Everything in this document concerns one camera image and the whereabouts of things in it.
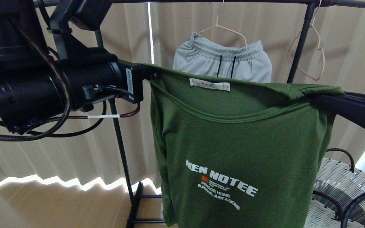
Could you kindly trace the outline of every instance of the curtain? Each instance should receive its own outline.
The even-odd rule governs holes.
[[[215,23],[221,3],[151,3],[154,58],[158,65],[172,67],[174,52],[198,32]],[[274,3],[225,3],[219,23],[246,36],[247,42],[262,40],[273,66],[273,82],[285,83],[291,62],[287,51],[300,31],[306,5]],[[54,47],[45,24],[39,17],[49,46]],[[294,83],[341,86],[344,91],[365,93],[365,9],[332,6],[319,9],[315,26],[322,38],[326,54],[325,73],[315,82],[297,71]],[[93,32],[72,26],[74,36],[88,47],[97,46]],[[120,59],[131,62],[151,62],[148,5],[113,4],[101,31],[105,48]],[[243,46],[237,35],[213,29],[203,34],[225,46]],[[300,67],[313,76],[321,69],[320,52],[316,50],[317,36],[312,30],[300,61]],[[291,55],[294,54],[297,42]],[[144,101],[140,113],[120,120],[126,157],[132,183],[150,178],[159,184],[150,124],[150,87],[144,84]],[[117,99],[119,113],[135,107]],[[97,104],[91,114],[99,114]],[[94,120],[68,120],[58,133],[79,131]],[[42,126],[38,130],[47,130]],[[0,127],[0,133],[7,133]],[[337,117],[330,147],[350,151],[357,161],[365,150],[365,130]],[[348,163],[341,153],[327,154]],[[42,179],[58,176],[67,181],[78,178],[85,184],[101,177],[106,184],[124,177],[112,120],[106,119],[94,131],[82,136],[58,139],[45,138],[33,142],[0,142],[0,181],[6,177],[37,174]]]
[[[222,3],[152,3],[153,40],[156,63],[173,67],[174,52],[199,32],[215,24]],[[291,68],[287,56],[291,42],[302,28],[305,4],[225,3],[219,24],[245,35],[247,43],[261,40],[272,62],[272,82],[285,83]],[[315,27],[322,38],[326,66],[317,82],[297,71],[294,83],[340,86],[344,91],[365,93],[365,9],[343,6],[320,8]],[[213,42],[229,47],[243,47],[243,39],[220,28],[202,34]],[[291,49],[294,56],[298,41]],[[317,36],[309,30],[299,67],[313,77],[322,69]],[[330,147],[352,153],[357,161],[365,150],[365,129],[337,116]],[[342,153],[326,154],[349,163]]]

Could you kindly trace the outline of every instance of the empty clothes hanger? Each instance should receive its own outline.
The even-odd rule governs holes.
[[[317,9],[316,9],[316,12],[315,12],[315,14],[313,15],[313,18],[312,18],[312,23],[311,23],[311,25],[310,25],[310,28],[312,28],[313,29],[313,31],[316,33],[316,35],[317,35],[317,50],[319,50],[321,53],[322,53],[322,71],[320,71],[320,75],[317,77],[317,78],[313,78],[312,76],[310,76],[306,71],[304,71],[303,69],[301,69],[301,68],[299,68],[299,67],[297,67],[302,73],[304,73],[307,77],[309,77],[309,78],[311,78],[311,79],[313,79],[313,80],[315,80],[315,81],[318,81],[319,79],[320,79],[320,77],[323,75],[323,72],[325,71],[325,52],[323,51],[323,48],[321,48],[320,47],[320,35],[319,35],[319,32],[316,30],[316,28],[315,28],[315,25],[314,25],[314,23],[315,23],[315,18],[316,18],[316,14],[317,14],[317,12],[318,12],[318,10],[319,10],[319,7],[320,7],[320,4],[322,3],[322,0],[320,0],[320,2],[319,2],[319,6],[317,7]],[[291,58],[291,56],[290,56],[290,51],[291,51],[291,48],[292,48],[292,46],[294,45],[294,43],[295,43],[295,41],[299,38],[299,36],[300,36],[300,34],[301,34],[301,32],[299,32],[298,33],[298,35],[297,35],[297,37],[295,37],[295,39],[292,41],[292,43],[291,43],[291,46],[290,46],[290,48],[288,49],[288,53],[287,53],[287,55],[288,55],[288,57],[290,58],[290,60],[291,61],[293,61],[293,59]]]
[[[237,35],[241,36],[241,37],[243,38],[244,42],[245,42],[245,45],[247,46],[246,37],[245,37],[245,36],[243,36],[243,34],[241,34],[241,33],[239,33],[239,32],[236,32],[236,31],[234,31],[234,30],[232,30],[232,29],[229,29],[229,28],[227,28],[227,27],[220,26],[220,25],[218,24],[219,13],[220,13],[220,11],[222,10],[222,8],[223,8],[223,5],[224,5],[224,4],[225,4],[225,0],[223,0],[222,6],[221,6],[221,8],[219,9],[218,14],[216,15],[216,23],[215,23],[215,25],[213,25],[213,26],[211,26],[211,27],[209,27],[209,28],[207,28],[207,29],[204,29],[204,30],[202,30],[202,31],[200,31],[200,32],[197,32],[197,33],[195,33],[195,35],[198,35],[198,34],[200,34],[200,33],[203,33],[203,32],[205,32],[205,31],[208,31],[208,30],[213,29],[213,28],[221,28],[221,29],[227,30],[227,31],[229,31],[229,32],[233,32],[233,33],[235,33],[235,34],[237,34]]]

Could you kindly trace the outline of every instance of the elastic waistband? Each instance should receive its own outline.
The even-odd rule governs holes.
[[[190,43],[196,49],[199,55],[210,59],[220,60],[222,55],[223,60],[230,61],[236,57],[237,61],[250,61],[259,57],[264,53],[261,41],[251,43],[245,47],[224,47],[214,43],[201,35],[191,35]]]

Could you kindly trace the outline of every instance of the white sticker label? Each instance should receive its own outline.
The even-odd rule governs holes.
[[[215,89],[215,90],[225,90],[230,92],[230,83],[229,82],[207,82],[204,80],[199,80],[195,78],[190,78],[189,83],[191,86],[199,86],[207,89]]]
[[[134,94],[133,93],[132,70],[131,69],[128,69],[128,68],[126,68],[126,80],[127,80],[127,83],[128,83],[128,91],[131,94]]]

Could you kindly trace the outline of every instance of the black drawstring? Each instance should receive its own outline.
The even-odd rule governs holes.
[[[234,62],[236,62],[236,56],[233,58],[232,72],[230,73],[230,78],[233,77]]]
[[[222,55],[221,55],[221,58],[220,58],[220,60],[219,60],[218,73],[216,74],[216,77],[218,77],[218,75],[219,75],[219,71],[220,71],[220,69],[221,69],[221,63],[222,63]]]

